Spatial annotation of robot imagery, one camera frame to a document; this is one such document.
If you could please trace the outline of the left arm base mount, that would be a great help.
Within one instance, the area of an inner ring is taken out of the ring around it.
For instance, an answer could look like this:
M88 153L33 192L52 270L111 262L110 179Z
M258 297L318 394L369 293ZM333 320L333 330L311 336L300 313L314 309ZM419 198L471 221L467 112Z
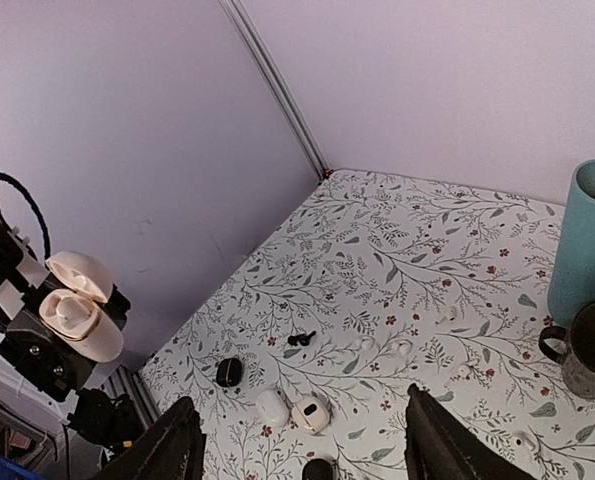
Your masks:
M128 394L110 398L100 389L81 389L68 427L91 444L119 454L130 448L145 432Z

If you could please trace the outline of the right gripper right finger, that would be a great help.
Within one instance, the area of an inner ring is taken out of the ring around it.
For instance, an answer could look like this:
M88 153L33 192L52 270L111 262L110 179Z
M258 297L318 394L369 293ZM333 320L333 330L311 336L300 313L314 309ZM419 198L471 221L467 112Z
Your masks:
M496 454L428 392L407 390L405 462L410 479L529 479L530 474Z

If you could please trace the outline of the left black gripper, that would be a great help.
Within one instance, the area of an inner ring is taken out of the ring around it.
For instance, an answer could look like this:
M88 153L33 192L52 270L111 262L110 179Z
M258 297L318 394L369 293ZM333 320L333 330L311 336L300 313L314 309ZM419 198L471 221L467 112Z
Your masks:
M7 326L0 343L0 354L40 391L58 402L79 390L98 364L73 350L46 328L39 316L39 306L53 290L64 285L47 279L26 308ZM121 333L131 309L130 301L113 284L112 294L102 310Z

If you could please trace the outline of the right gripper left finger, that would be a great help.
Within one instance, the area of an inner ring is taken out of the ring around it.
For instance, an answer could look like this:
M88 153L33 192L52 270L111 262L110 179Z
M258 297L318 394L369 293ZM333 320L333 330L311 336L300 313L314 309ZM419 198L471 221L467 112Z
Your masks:
M91 479L201 479L205 447L199 413L190 397L180 397L132 447Z

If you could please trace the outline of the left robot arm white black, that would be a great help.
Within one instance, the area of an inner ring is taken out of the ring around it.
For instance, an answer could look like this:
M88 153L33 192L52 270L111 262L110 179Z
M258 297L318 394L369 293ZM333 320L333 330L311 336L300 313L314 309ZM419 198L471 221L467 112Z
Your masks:
M93 369L116 360L129 300L112 287L47 282L9 318L0 306L0 404L34 428L56 434L61 405Z

